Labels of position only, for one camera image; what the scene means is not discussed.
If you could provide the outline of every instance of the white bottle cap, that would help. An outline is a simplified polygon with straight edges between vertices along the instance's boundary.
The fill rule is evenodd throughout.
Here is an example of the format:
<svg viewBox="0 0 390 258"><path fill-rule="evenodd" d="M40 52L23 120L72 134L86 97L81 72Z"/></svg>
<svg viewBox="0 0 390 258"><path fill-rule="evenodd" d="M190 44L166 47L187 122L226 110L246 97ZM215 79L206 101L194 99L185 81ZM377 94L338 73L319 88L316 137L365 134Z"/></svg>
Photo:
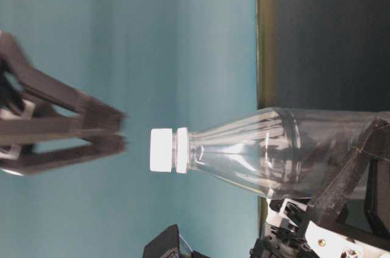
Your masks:
<svg viewBox="0 0 390 258"><path fill-rule="evenodd" d="M172 129L151 131L151 171L171 172Z"/></svg>
<svg viewBox="0 0 390 258"><path fill-rule="evenodd" d="M177 159L176 159L176 173L187 174L188 163L188 129L178 128L177 130Z"/></svg>

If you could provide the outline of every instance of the clear plastic bottle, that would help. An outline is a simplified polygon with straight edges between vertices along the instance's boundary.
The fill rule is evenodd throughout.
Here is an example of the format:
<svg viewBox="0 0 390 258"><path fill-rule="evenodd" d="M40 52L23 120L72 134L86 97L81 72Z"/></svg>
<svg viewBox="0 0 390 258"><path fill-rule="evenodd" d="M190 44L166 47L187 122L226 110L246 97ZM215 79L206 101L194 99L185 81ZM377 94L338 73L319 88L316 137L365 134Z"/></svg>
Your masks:
<svg viewBox="0 0 390 258"><path fill-rule="evenodd" d="M202 132L151 132L151 170L200 170L271 198L309 198L353 141L388 113L268 108ZM365 184L355 190L364 198Z"/></svg>

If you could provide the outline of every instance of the dark background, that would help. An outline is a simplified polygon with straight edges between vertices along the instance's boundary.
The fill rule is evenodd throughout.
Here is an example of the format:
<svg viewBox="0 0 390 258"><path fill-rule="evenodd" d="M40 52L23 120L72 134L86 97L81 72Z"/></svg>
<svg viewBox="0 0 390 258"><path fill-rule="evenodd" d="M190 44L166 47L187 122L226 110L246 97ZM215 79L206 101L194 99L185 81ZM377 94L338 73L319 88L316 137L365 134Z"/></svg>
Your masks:
<svg viewBox="0 0 390 258"><path fill-rule="evenodd" d="M390 110L390 0L259 0L259 14L260 107Z"/></svg>

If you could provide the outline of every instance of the bottle neck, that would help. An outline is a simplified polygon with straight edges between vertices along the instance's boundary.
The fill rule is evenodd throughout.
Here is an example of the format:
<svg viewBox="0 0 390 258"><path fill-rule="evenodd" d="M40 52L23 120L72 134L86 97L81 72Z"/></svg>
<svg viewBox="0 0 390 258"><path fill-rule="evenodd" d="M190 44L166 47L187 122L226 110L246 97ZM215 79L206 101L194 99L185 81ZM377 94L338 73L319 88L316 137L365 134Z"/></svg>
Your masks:
<svg viewBox="0 0 390 258"><path fill-rule="evenodd" d="M172 165L176 173L187 174L190 163L190 134L186 127L178 128L172 136Z"/></svg>

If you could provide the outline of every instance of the teal wall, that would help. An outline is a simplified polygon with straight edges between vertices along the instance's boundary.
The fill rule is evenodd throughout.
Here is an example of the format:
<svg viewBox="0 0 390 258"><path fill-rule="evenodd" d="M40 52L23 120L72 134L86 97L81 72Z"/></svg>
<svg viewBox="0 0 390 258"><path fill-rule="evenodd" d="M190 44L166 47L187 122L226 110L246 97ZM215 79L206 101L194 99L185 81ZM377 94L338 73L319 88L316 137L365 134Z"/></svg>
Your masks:
<svg viewBox="0 0 390 258"><path fill-rule="evenodd" d="M247 257L257 197L191 172L149 172L152 127L206 128L256 108L255 0L0 0L0 29L34 65L125 111L128 152L0 174L13 257L141 257L173 223L198 251Z"/></svg>

